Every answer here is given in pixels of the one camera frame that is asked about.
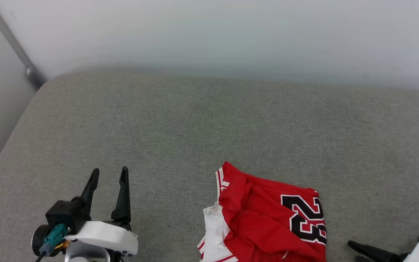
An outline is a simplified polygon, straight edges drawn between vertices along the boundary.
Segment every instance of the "cable connector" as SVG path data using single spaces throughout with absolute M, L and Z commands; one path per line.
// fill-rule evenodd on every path
M 51 253 L 55 250 L 55 247 L 63 241 L 65 236 L 67 235 L 67 227 L 63 224 L 58 224 L 54 227 L 54 229 L 50 232 L 48 237 L 45 238 L 45 243 L 43 246 L 40 247 L 40 254 L 45 253 L 45 256 L 51 255 Z

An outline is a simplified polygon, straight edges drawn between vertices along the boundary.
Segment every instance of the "red jersey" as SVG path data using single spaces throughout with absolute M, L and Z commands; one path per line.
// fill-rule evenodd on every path
M 228 250 L 244 261 L 325 262 L 326 226 L 319 194 L 245 174 L 228 162 L 218 171 Z

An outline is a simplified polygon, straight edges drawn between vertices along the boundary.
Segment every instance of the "black cable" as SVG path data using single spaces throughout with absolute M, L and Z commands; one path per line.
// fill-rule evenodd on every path
M 35 260 L 35 262 L 40 262 L 41 261 L 41 259 L 43 259 L 43 257 L 45 257 L 45 255 L 46 255 L 46 251 L 43 251 L 42 253 L 41 253 L 41 255 Z

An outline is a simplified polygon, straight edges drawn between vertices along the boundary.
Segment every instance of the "jersey number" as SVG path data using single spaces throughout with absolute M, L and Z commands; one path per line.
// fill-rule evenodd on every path
M 298 212 L 302 212 L 309 221 L 324 221 L 323 209 L 321 208 L 319 198 L 313 199 L 316 210 L 310 207 L 301 196 L 281 195 L 282 205 L 294 212 L 297 212 L 297 214 L 291 217 L 292 233 L 303 241 L 316 242 L 326 245 L 326 226 L 323 223 L 318 223 L 316 225 L 308 223 L 306 219 L 298 214 Z

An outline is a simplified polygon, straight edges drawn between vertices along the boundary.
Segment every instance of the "gray table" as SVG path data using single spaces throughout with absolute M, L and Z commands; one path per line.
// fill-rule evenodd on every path
M 331 262 L 352 261 L 349 239 L 393 252 L 417 242 L 419 91 L 93 72 L 46 83 L 1 153 L 0 261 L 35 260 L 45 212 L 95 167 L 91 214 L 109 219 L 122 166 L 134 261 L 198 261 L 224 161 L 316 189 Z

